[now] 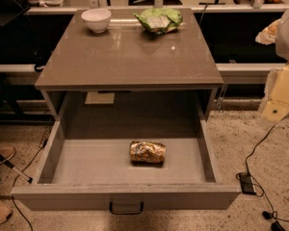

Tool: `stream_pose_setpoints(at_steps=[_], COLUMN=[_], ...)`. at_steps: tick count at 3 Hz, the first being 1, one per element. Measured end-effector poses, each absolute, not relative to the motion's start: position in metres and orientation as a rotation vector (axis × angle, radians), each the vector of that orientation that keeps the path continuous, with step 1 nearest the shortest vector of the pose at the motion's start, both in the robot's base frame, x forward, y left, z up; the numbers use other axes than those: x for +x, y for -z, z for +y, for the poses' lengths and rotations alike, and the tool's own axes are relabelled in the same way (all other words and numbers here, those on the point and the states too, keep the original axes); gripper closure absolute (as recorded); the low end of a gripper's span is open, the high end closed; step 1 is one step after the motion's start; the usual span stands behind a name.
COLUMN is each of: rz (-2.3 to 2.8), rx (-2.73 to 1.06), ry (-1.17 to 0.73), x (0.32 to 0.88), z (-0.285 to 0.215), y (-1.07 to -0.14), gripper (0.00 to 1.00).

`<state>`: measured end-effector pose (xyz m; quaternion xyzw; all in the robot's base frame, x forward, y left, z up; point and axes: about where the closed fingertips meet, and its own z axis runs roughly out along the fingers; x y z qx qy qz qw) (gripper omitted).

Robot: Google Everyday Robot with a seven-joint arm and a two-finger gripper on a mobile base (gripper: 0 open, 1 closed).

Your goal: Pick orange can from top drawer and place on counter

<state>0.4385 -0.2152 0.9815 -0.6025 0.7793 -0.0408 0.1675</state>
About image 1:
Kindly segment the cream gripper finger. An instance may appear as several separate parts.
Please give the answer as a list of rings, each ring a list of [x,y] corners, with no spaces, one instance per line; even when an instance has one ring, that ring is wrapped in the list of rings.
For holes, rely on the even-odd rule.
[[[289,63],[269,73],[260,112],[271,122],[279,122],[289,114]]]

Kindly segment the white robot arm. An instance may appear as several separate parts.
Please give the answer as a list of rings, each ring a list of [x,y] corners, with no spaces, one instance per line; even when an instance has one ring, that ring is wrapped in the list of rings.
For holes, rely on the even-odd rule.
[[[257,42],[276,43],[276,54],[287,61],[281,70],[268,74],[265,97],[259,106],[261,116],[279,122],[289,114],[289,9],[256,37]]]

